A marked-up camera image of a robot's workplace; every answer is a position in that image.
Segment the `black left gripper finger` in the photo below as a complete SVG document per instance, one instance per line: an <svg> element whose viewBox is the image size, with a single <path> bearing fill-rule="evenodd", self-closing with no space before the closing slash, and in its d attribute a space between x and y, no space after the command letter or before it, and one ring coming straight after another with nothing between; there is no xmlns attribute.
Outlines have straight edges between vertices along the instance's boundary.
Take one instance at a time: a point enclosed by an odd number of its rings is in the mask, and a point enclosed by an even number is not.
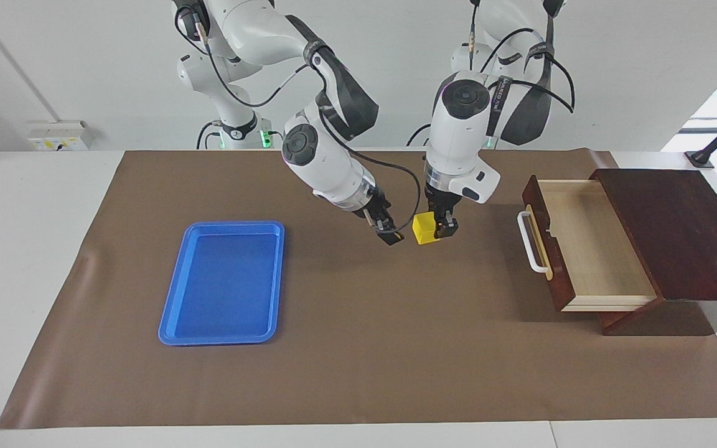
<svg viewBox="0 0 717 448"><path fill-rule="evenodd" d="M459 224L452 212L444 212L436 216L436 238L441 240L455 235Z"/></svg>

